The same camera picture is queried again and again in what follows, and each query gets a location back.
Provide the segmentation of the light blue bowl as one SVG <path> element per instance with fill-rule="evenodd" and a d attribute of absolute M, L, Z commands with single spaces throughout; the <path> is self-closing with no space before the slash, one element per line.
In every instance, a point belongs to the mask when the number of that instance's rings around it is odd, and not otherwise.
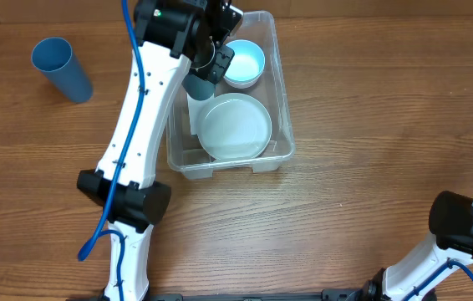
<path fill-rule="evenodd" d="M 234 52 L 234 57 L 225 73 L 236 80 L 248 80 L 261 76 L 266 67 L 266 57 L 256 43 L 238 39 L 226 44 Z"/>

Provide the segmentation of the grey bowl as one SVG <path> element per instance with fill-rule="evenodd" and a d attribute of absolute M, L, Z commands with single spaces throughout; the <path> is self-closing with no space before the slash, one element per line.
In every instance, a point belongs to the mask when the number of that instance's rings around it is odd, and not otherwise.
<path fill-rule="evenodd" d="M 231 87 L 236 88 L 236 89 L 248 89 L 252 87 L 259 79 L 260 79 L 260 76 L 257 76 L 257 77 L 254 77 L 253 79 L 248 79 L 248 80 L 236 80 L 228 76 L 224 77 L 224 80 Z"/>

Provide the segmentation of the dark blue cup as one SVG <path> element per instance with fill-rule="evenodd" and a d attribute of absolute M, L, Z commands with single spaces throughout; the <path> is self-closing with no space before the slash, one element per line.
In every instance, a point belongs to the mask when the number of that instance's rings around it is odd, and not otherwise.
<path fill-rule="evenodd" d="M 216 85 L 208 80 L 203 80 L 194 74 L 188 74 L 182 82 L 186 93 L 195 100 L 207 100 L 214 95 Z"/>
<path fill-rule="evenodd" d="M 74 103 L 87 102 L 93 95 L 93 85 L 64 38 L 41 40 L 31 53 L 31 62 L 62 94 Z"/>

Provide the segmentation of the grey plate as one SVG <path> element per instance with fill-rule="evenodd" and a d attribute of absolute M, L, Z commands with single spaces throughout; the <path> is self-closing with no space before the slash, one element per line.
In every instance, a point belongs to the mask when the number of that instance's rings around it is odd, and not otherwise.
<path fill-rule="evenodd" d="M 196 134 L 216 160 L 253 159 L 272 138 L 272 119 L 266 107 L 248 94 L 221 94 L 201 109 Z"/>

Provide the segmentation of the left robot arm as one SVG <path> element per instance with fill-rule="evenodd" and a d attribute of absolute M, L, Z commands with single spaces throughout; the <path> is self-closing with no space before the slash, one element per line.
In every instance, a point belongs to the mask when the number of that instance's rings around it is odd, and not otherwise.
<path fill-rule="evenodd" d="M 80 248 L 84 261 L 103 236 L 110 239 L 109 281 L 99 300 L 146 300 L 150 236 L 169 205 L 171 188 L 155 179 L 161 137 L 187 76 L 218 84 L 234 52 L 225 40 L 244 13 L 229 1 L 122 2 L 132 65 L 109 146 L 77 187 L 103 207 L 94 234 Z"/>

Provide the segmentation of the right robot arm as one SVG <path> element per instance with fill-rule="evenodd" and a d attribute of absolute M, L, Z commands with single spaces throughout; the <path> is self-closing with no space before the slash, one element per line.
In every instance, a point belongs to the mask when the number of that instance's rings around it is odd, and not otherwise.
<path fill-rule="evenodd" d="M 354 300 L 435 300 L 435 287 L 457 270 L 473 282 L 473 198 L 441 192 L 425 239 L 395 265 L 381 269 Z"/>

